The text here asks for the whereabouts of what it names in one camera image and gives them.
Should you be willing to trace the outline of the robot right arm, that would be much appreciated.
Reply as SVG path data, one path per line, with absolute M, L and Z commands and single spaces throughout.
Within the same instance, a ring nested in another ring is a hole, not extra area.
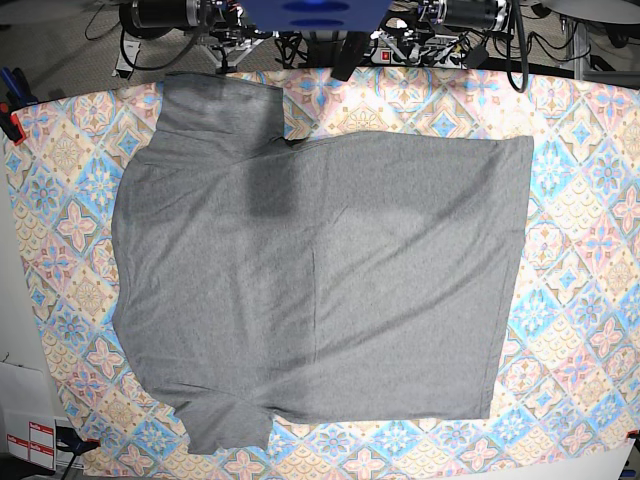
M 214 23 L 230 1 L 137 0 L 125 1 L 118 14 L 125 31 L 131 35 L 164 34 L 172 29 L 193 30 Z

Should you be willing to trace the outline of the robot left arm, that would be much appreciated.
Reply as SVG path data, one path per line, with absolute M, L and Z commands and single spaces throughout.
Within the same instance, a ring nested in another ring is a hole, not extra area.
M 430 25 L 501 31 L 508 23 L 510 3 L 505 0 L 424 1 L 419 20 Z

